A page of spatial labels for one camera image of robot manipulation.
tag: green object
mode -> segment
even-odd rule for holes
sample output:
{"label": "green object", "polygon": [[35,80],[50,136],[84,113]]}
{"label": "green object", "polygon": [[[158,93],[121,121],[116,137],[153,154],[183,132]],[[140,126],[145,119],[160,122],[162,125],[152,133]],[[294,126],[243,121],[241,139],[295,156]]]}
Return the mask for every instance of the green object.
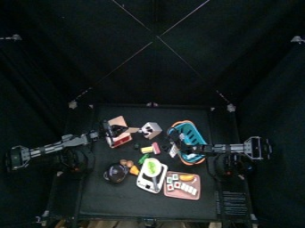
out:
{"label": "green object", "polygon": [[145,163],[145,160],[149,158],[149,154],[146,154],[145,156],[142,156],[142,158],[138,161],[138,164],[142,165]]}

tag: black tablecloth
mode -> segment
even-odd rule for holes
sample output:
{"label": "black tablecloth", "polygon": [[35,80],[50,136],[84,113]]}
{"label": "black tablecloth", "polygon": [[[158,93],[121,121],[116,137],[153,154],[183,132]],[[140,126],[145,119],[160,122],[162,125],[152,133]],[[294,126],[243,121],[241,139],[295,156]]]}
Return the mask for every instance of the black tablecloth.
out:
{"label": "black tablecloth", "polygon": [[235,114],[224,108],[211,110],[188,107],[94,106],[93,109],[81,108],[72,112],[68,133],[81,134],[89,131],[100,121],[118,116],[125,117],[130,127],[142,127],[148,122],[157,122],[164,131],[152,140],[146,139],[142,134],[133,134],[133,141],[114,149],[110,148],[105,139],[93,144],[96,166],[82,188],[80,217],[216,220],[215,180],[208,174],[205,163],[187,166],[179,156],[173,158],[165,151],[160,155],[152,155],[169,166],[169,171],[201,176],[203,190],[199,200],[171,198],[165,196],[164,190],[158,194],[142,190],[137,187],[134,175],[129,175],[118,184],[109,183],[104,179],[104,171],[121,159],[138,162],[144,154],[134,149],[136,143],[140,143],[141,147],[150,146],[153,142],[158,142],[160,146],[169,145],[168,129],[181,120],[191,120],[196,124],[208,143],[239,143]]}

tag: black enclosure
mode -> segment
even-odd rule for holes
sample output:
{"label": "black enclosure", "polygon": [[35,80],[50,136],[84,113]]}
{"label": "black enclosure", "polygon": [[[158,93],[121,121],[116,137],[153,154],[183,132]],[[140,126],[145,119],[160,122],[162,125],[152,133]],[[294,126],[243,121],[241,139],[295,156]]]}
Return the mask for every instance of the black enclosure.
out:
{"label": "black enclosure", "polygon": [[[300,0],[3,0],[3,166],[13,146],[61,139],[81,106],[233,104],[241,142],[274,142],[249,179],[259,221],[304,227],[305,42],[291,42],[305,38],[304,12]],[[2,169],[2,227],[35,225],[53,176],[43,163]]]}

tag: plate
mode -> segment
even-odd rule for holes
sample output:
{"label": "plate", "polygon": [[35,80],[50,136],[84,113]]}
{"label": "plate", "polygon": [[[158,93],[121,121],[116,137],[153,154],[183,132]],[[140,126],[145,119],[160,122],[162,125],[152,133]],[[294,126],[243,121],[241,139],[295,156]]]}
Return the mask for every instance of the plate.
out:
{"label": "plate", "polygon": [[[180,179],[181,175],[195,175],[195,178],[192,181],[183,181]],[[173,171],[168,172],[164,184],[164,192],[167,196],[187,200],[199,200],[201,197],[201,191],[201,177],[199,175]]]}

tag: orange plate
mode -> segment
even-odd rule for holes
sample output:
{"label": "orange plate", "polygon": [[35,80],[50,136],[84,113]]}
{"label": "orange plate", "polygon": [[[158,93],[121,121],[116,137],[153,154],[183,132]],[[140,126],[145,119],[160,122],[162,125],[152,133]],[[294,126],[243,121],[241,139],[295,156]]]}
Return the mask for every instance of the orange plate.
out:
{"label": "orange plate", "polygon": [[181,184],[188,184],[189,186],[192,186],[195,189],[197,189],[197,193],[196,195],[191,194],[189,192],[184,191],[183,189],[177,189],[175,188],[173,191],[169,191],[169,183],[168,183],[168,177],[173,177],[175,174],[179,175],[195,175],[195,174],[187,174],[187,173],[180,173],[180,172],[173,172],[169,171],[168,175],[167,175],[167,179],[165,179],[165,184],[164,184],[164,192],[165,195],[169,197],[175,197],[175,198],[181,198],[181,199],[187,199],[187,200],[199,200],[201,197],[201,177],[199,175],[195,175],[196,178],[196,182],[189,181],[189,182],[183,182],[181,180],[179,180],[179,182],[181,182]]}

